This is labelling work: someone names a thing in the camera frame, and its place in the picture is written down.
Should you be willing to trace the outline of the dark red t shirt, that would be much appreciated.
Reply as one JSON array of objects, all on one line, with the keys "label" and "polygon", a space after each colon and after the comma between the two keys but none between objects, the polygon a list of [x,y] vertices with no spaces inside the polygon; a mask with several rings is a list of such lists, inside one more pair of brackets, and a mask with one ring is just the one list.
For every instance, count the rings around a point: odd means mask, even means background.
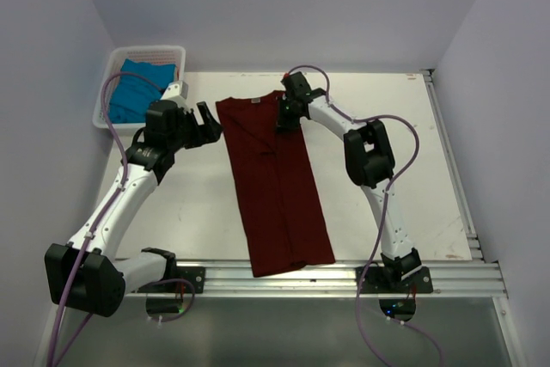
[{"label": "dark red t shirt", "polygon": [[276,130],[281,96],[216,104],[256,278],[335,261],[303,133]]}]

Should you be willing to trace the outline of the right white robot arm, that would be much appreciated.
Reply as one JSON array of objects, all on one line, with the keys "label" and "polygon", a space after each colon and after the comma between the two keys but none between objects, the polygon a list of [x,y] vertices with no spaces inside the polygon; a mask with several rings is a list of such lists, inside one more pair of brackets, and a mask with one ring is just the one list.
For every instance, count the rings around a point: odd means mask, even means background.
[{"label": "right white robot arm", "polygon": [[[391,291],[403,291],[413,282],[422,263],[400,212],[394,183],[416,160],[419,136],[415,128],[396,115],[353,118],[338,108],[327,89],[312,89],[305,75],[294,68],[283,75],[284,95],[278,99],[277,129],[293,131],[306,118],[326,127],[344,146],[345,170],[369,202],[378,225],[374,250],[381,252],[382,280]],[[412,132],[411,159],[399,171],[383,119],[403,123]]]}]

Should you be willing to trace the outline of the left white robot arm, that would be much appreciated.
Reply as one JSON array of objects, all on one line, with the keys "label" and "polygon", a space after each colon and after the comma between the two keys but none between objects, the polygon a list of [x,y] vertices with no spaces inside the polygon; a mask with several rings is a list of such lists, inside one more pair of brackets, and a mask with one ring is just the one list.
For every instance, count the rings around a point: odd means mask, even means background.
[{"label": "left white robot arm", "polygon": [[153,102],[105,198],[68,242],[53,243],[46,250],[52,302],[109,317],[130,292],[151,284],[159,291],[171,291],[179,280],[173,253],[144,248],[122,261],[116,261],[115,255],[144,201],[174,166],[176,153],[213,144],[222,133],[204,101],[195,109],[175,101]]}]

